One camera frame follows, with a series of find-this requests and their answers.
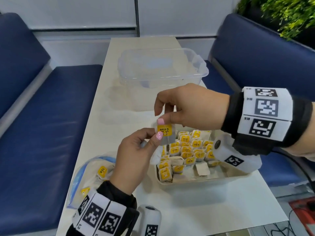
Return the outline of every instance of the blue bench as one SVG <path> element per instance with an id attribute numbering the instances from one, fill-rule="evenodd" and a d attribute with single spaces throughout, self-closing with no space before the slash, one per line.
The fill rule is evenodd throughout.
<path id="1" fill-rule="evenodd" d="M 50 57 L 14 13 L 0 15 L 0 53 L 1 118 Z M 57 228 L 101 70 L 55 68 L 0 138 L 0 235 Z"/>
<path id="2" fill-rule="evenodd" d="M 213 64 L 208 63 L 209 75 L 203 78 L 207 88 L 226 94 L 232 91 L 213 66 L 215 59 L 241 88 L 288 88 L 315 101 L 315 52 L 240 15 L 226 17 L 210 55 Z M 302 181 L 282 155 L 262 156 L 262 163 L 259 171 L 268 186 Z"/>

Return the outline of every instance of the leaves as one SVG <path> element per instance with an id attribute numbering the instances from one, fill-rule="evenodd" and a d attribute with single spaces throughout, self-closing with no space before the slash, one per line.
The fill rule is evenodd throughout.
<path id="1" fill-rule="evenodd" d="M 280 36 L 286 39 L 315 26 L 315 0 L 241 0 L 238 13 L 243 14 L 249 4 L 260 6 L 263 17 L 280 20 Z"/>

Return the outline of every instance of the woman's left hand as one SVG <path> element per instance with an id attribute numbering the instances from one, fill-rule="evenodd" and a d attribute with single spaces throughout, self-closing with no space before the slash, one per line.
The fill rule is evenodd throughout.
<path id="1" fill-rule="evenodd" d="M 162 132 L 154 128 L 142 128 L 124 138 L 118 147 L 116 165 L 110 182 L 124 193 L 131 195 L 146 175 L 150 158 L 159 146 Z M 150 139 L 141 148 L 144 139 Z"/>

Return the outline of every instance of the pink fingernail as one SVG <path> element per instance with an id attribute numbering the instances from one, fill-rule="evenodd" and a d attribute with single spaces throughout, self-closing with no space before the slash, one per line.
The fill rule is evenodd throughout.
<path id="1" fill-rule="evenodd" d="M 159 131 L 159 132 L 157 133 L 157 139 L 161 140 L 162 137 L 163 137 L 163 132 Z"/>
<path id="2" fill-rule="evenodd" d="M 165 123 L 164 123 L 164 119 L 163 118 L 159 118 L 158 119 L 158 124 L 159 125 L 164 125 Z"/>

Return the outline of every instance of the table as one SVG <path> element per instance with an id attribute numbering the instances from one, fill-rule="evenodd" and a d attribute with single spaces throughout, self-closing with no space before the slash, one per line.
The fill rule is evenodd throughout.
<path id="1" fill-rule="evenodd" d="M 116 151 L 124 137 L 156 120 L 153 111 L 130 109 L 118 79 L 121 53 L 143 48 L 181 46 L 175 37 L 111 39 L 75 170 L 94 156 Z M 160 236 L 205 236 L 288 220 L 258 171 L 224 185 L 182 185 L 165 190 L 159 187 L 150 166 L 134 195 L 138 205 L 153 205 L 162 212 Z M 57 236 L 66 234 L 73 213 L 64 207 Z"/>

